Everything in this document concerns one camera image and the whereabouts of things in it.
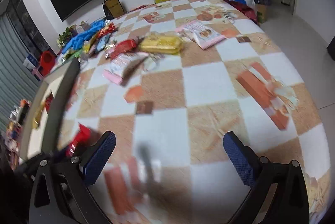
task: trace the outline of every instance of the floor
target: floor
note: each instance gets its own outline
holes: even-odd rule
[[[319,109],[335,181],[335,61],[327,53],[324,39],[301,18],[292,16],[289,9],[285,5],[271,6],[261,28],[295,66]],[[335,183],[330,198],[335,198]]]

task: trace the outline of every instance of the checkered tablecloth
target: checkered tablecloth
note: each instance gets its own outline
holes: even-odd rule
[[[207,50],[188,43],[182,55],[165,56],[154,71],[145,73],[140,67],[125,87],[103,77],[108,60],[101,53],[82,68],[63,118],[59,146],[73,138],[78,123],[115,133],[117,145],[105,168],[132,155],[139,158],[139,148],[145,146],[151,158],[161,161],[167,198],[177,201],[176,207],[183,212],[160,208],[159,217],[146,203],[139,203],[141,223],[225,223],[249,191],[217,134],[218,129],[232,130],[258,155],[273,162],[300,162],[311,218],[316,219],[329,196],[329,150],[317,108],[291,62],[261,28],[222,0],[173,0],[160,5],[113,20],[119,28],[113,37],[123,41],[152,31],[173,34],[176,27],[197,15],[227,10],[237,15],[233,23],[220,17],[202,22],[222,34],[248,36],[251,42],[230,38]],[[164,16],[153,24],[143,19],[155,11]],[[235,80],[253,62],[294,89],[299,105],[287,130],[280,131]],[[152,115],[135,115],[136,104],[125,101],[126,91],[134,85],[144,90],[141,100],[153,101]],[[103,176],[92,191],[115,219]]]

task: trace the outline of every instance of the red plastic stool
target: red plastic stool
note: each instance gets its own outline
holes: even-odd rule
[[[52,67],[55,65],[56,58],[49,51],[44,51],[40,58],[40,65],[42,66],[41,75],[46,76],[50,73]]]

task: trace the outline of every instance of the blue gripper pad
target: blue gripper pad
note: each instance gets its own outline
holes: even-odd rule
[[[243,184],[252,187],[260,169],[257,155],[250,147],[243,145],[232,131],[223,136],[223,147]]]
[[[86,187],[95,184],[98,177],[100,176],[101,171],[103,170],[106,162],[111,156],[115,145],[116,145],[116,137],[115,134],[106,131],[105,134],[108,133],[108,136],[104,140],[99,140],[97,142],[97,149],[92,157],[88,160],[88,162],[83,166],[83,175],[84,175],[84,183]]]

